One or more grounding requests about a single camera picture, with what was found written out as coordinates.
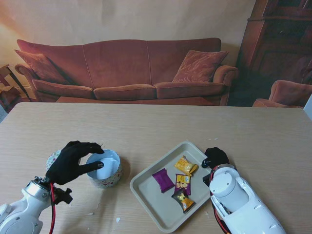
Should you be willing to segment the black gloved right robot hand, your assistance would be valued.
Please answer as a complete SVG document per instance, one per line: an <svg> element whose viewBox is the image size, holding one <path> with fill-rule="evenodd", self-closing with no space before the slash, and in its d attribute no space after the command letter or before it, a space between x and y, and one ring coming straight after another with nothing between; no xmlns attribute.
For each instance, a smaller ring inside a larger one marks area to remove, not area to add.
<svg viewBox="0 0 312 234"><path fill-rule="evenodd" d="M213 169L216 166L221 164L229 164L230 161L227 157L227 154L219 149L218 147L206 149L204 155L206 158L202 161L202 168L211 168Z"/></svg>

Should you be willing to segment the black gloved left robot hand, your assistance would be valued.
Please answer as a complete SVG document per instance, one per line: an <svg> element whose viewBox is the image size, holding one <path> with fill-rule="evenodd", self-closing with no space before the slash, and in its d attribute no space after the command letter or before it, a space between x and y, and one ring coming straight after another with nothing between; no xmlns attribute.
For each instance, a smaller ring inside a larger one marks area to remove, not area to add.
<svg viewBox="0 0 312 234"><path fill-rule="evenodd" d="M46 172L48 183L64 185L79 176L101 169L104 164L95 161L89 164L79 165L78 161L88 154L103 154L104 151L97 143L71 141L60 152L58 158Z"/></svg>

